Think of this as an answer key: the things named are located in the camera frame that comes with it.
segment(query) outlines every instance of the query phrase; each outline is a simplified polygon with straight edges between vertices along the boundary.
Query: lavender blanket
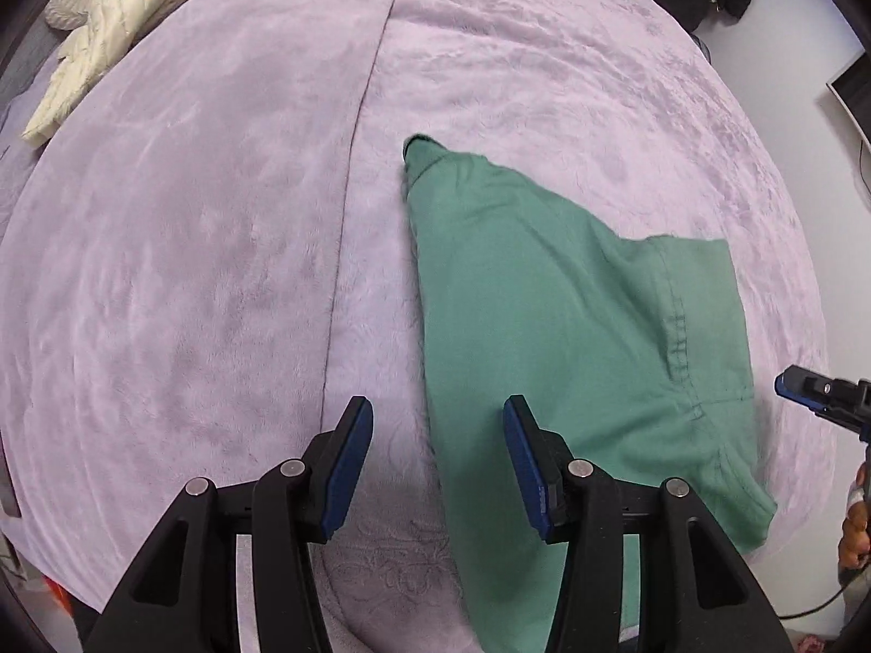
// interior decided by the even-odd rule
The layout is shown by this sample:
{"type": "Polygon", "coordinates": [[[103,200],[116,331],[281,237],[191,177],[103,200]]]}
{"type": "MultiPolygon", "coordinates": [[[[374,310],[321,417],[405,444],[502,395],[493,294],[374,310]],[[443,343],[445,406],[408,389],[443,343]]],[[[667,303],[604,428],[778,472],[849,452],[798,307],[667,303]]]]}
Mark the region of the lavender blanket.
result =
{"type": "Polygon", "coordinates": [[[829,429],[770,389],[791,362],[825,367],[807,246],[694,43],[650,0],[391,2],[191,0],[23,187],[0,243],[0,434],[23,518],[2,527],[92,606],[188,478],[254,479],[367,395],[363,477],[315,551],[334,647],[477,650],[428,447],[402,201],[415,131],[620,235],[725,237],[780,505],[770,547],[826,497],[829,429]]]}

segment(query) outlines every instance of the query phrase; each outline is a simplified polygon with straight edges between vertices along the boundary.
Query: screen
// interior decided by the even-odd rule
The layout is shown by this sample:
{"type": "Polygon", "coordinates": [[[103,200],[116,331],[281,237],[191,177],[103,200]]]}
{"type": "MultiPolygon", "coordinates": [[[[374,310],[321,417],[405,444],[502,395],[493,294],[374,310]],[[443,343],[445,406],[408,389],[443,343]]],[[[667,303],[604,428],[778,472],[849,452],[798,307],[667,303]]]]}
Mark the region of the screen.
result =
{"type": "Polygon", "coordinates": [[[861,56],[831,87],[859,125],[865,143],[871,146],[871,57],[861,56]]]}

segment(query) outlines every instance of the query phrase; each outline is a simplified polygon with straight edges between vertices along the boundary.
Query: human hand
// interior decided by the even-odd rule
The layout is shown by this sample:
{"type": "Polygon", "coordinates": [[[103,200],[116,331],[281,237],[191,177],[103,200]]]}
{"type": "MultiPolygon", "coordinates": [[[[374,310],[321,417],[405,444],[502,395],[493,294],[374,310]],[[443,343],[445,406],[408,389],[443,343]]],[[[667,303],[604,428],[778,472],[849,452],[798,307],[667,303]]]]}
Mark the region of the human hand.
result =
{"type": "MultiPolygon", "coordinates": [[[[865,483],[865,465],[859,467],[856,474],[856,485],[865,483]]],[[[868,538],[868,507],[865,501],[852,504],[842,524],[844,533],[838,543],[838,564],[842,569],[859,569],[864,564],[865,556],[871,551],[871,539],[868,538]]]]}

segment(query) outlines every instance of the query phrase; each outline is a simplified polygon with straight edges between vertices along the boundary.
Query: green cloth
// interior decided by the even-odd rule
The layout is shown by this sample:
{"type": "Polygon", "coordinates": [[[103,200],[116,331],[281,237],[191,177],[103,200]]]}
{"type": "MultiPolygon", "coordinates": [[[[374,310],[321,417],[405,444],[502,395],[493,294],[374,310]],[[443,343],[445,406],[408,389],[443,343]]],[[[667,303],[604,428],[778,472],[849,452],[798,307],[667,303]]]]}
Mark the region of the green cloth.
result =
{"type": "MultiPolygon", "coordinates": [[[[482,156],[406,142],[430,436],[469,619],[487,653],[544,650],[565,563],[530,527],[502,435],[524,395],[617,479],[682,476],[739,550],[776,505],[753,473],[744,313],[724,241],[617,237],[482,156]]],[[[637,624],[627,540],[624,626],[637,624]]]]}

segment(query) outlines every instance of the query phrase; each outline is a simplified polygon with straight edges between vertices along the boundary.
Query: blue finger pad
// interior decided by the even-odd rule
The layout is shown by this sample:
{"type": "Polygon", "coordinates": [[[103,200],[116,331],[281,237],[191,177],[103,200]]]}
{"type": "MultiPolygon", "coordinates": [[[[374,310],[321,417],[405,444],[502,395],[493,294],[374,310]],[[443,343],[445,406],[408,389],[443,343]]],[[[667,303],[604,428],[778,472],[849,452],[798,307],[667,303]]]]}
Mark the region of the blue finger pad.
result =
{"type": "Polygon", "coordinates": [[[511,401],[506,401],[502,409],[502,427],[505,431],[505,443],[508,445],[511,463],[514,465],[514,473],[517,476],[517,485],[520,486],[520,495],[524,499],[526,517],[529,518],[530,525],[538,531],[541,539],[547,540],[553,530],[553,523],[550,522],[547,514],[547,488],[511,401]]]}
{"type": "Polygon", "coordinates": [[[345,522],[354,488],[360,479],[360,471],[363,470],[363,462],[369,451],[369,442],[372,441],[372,428],[372,403],[365,401],[354,418],[354,427],[347,434],[345,446],[341,449],[327,482],[327,500],[321,529],[328,540],[345,522]]]}
{"type": "Polygon", "coordinates": [[[819,412],[820,410],[825,410],[826,406],[819,402],[814,402],[809,398],[805,398],[801,395],[797,395],[795,392],[791,392],[790,389],[787,388],[786,381],[783,379],[783,375],[778,375],[777,379],[774,381],[774,392],[777,395],[780,395],[781,398],[785,398],[788,401],[797,402],[799,405],[804,405],[805,408],[809,408],[814,412],[819,412]]]}

